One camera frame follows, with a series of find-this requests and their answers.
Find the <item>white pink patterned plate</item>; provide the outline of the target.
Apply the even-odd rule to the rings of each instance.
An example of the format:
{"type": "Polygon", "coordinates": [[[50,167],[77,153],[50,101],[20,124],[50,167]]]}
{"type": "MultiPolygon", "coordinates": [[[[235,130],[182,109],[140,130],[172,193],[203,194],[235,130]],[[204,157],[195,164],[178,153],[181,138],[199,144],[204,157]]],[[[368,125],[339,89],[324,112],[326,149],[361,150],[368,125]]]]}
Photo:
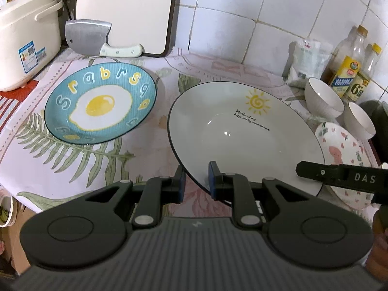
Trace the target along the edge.
{"type": "MultiPolygon", "coordinates": [[[[315,135],[323,150],[324,161],[327,165],[348,164],[353,166],[371,167],[364,147],[344,128],[331,123],[321,123],[315,135]]],[[[328,186],[332,195],[354,210],[367,208],[373,195],[360,191],[347,190],[336,186],[328,186]]]]}

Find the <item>large white sun bowl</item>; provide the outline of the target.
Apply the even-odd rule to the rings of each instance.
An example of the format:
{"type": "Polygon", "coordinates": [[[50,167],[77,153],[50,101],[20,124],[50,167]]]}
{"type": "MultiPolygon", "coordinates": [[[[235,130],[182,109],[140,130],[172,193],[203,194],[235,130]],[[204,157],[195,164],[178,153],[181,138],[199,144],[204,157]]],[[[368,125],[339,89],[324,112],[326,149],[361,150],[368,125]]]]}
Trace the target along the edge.
{"type": "Polygon", "coordinates": [[[274,177],[313,196],[320,182],[299,177],[301,161],[322,164],[322,148],[303,118],[273,95],[216,81],[182,93],[168,114],[172,150],[190,178],[210,190],[208,166],[260,182],[274,177]]]}

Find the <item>blue fried egg plate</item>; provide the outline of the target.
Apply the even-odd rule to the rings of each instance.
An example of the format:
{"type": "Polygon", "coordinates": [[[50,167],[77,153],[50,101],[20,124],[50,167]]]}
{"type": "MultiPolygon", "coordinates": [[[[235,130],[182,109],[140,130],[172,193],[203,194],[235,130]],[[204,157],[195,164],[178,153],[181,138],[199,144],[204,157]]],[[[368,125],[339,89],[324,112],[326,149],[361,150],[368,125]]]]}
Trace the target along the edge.
{"type": "Polygon", "coordinates": [[[140,67],[120,62],[88,66],[54,88],[45,105],[45,126],[66,143],[108,142],[144,121],[156,95],[154,79],[140,67]]]}

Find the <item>small white bowl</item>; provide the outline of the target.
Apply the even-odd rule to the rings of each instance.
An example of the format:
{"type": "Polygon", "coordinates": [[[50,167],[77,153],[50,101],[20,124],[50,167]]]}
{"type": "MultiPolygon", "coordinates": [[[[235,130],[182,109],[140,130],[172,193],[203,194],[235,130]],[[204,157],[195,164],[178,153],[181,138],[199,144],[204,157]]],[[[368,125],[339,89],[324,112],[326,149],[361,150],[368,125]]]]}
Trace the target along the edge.
{"type": "Polygon", "coordinates": [[[305,101],[311,114],[327,120],[338,118],[345,110],[338,94],[318,78],[308,79],[305,85],[305,101]]]}
{"type": "Polygon", "coordinates": [[[345,126],[354,138],[369,140],[376,134],[372,120],[356,103],[347,103],[343,115],[345,126]]]}

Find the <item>black pot with glass lid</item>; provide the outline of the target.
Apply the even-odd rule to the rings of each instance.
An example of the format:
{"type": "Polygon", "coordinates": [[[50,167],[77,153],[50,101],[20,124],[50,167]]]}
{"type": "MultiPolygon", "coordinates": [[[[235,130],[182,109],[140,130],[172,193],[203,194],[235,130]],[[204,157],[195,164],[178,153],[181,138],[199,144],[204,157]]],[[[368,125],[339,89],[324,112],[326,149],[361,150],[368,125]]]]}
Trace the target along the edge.
{"type": "Polygon", "coordinates": [[[376,129],[376,134],[370,139],[373,153],[378,164],[387,163],[388,152],[388,117],[387,103],[378,101],[364,101],[360,107],[369,115],[376,129]]]}

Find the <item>cardboard box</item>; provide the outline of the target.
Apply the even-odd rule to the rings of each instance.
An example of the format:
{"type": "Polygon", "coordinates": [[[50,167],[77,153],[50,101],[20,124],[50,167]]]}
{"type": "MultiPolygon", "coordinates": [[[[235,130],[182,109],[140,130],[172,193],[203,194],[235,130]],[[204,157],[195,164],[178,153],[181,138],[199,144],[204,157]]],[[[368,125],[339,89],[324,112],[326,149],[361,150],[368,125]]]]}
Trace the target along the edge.
{"type": "Polygon", "coordinates": [[[20,243],[20,231],[24,223],[33,216],[35,216],[35,212],[18,203],[15,223],[10,227],[1,228],[1,240],[5,243],[5,251],[2,256],[10,262],[17,275],[21,275],[30,267],[20,243]]]}

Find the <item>white cup with print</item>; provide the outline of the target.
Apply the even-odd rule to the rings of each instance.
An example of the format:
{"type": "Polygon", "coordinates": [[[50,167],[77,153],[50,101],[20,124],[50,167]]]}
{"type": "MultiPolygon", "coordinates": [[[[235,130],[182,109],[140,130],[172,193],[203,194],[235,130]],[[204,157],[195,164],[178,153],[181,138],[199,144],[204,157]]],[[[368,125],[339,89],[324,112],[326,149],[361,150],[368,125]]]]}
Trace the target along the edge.
{"type": "Polygon", "coordinates": [[[9,191],[1,187],[1,228],[15,224],[17,203],[9,191]]]}

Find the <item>clear vinegar bottle yellow cap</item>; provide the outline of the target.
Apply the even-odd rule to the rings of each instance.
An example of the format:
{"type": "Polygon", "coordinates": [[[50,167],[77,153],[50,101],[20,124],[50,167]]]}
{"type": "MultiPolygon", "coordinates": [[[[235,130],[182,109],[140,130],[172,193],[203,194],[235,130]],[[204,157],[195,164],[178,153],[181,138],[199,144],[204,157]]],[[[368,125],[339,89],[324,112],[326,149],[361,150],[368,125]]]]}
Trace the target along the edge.
{"type": "Polygon", "coordinates": [[[367,46],[366,57],[362,63],[362,67],[357,72],[355,78],[343,96],[345,101],[356,103],[363,92],[365,92],[373,76],[381,52],[381,47],[377,43],[367,46]]]}

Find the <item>yellow label oil bottle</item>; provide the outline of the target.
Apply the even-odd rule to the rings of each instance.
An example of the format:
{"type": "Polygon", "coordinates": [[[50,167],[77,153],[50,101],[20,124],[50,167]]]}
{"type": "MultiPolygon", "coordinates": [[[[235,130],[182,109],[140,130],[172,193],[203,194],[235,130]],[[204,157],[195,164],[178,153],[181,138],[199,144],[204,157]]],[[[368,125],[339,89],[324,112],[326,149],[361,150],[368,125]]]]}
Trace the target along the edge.
{"type": "Polygon", "coordinates": [[[342,97],[353,82],[365,57],[368,30],[359,25],[334,49],[321,80],[342,97]]]}

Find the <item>white plastic salt bag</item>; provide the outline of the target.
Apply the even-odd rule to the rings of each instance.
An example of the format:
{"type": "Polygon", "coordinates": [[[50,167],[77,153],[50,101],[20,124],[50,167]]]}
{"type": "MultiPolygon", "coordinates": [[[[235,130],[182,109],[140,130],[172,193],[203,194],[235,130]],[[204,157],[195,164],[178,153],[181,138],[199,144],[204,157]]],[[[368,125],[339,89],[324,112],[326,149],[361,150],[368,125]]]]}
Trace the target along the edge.
{"type": "Polygon", "coordinates": [[[331,58],[332,50],[333,45],[323,41],[301,40],[296,42],[286,84],[290,87],[304,89],[309,78],[320,79],[331,58]]]}

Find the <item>white rice cooker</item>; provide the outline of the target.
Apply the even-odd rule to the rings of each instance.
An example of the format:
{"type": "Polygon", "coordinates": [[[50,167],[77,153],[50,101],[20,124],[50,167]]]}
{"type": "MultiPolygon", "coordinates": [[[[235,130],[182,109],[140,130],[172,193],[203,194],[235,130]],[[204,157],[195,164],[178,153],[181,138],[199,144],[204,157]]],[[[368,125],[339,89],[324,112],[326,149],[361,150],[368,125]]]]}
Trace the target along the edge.
{"type": "Polygon", "coordinates": [[[59,52],[62,0],[14,0],[1,7],[1,91],[24,87],[59,52]]]}

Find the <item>white cutting board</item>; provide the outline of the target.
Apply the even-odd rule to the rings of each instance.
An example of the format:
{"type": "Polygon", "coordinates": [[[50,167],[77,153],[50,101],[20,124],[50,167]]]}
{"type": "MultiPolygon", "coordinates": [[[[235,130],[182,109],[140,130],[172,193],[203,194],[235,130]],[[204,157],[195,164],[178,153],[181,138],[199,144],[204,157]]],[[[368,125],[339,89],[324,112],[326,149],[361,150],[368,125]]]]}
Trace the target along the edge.
{"type": "Polygon", "coordinates": [[[168,53],[175,0],[76,0],[76,18],[110,22],[108,44],[141,44],[150,57],[168,53]]]}

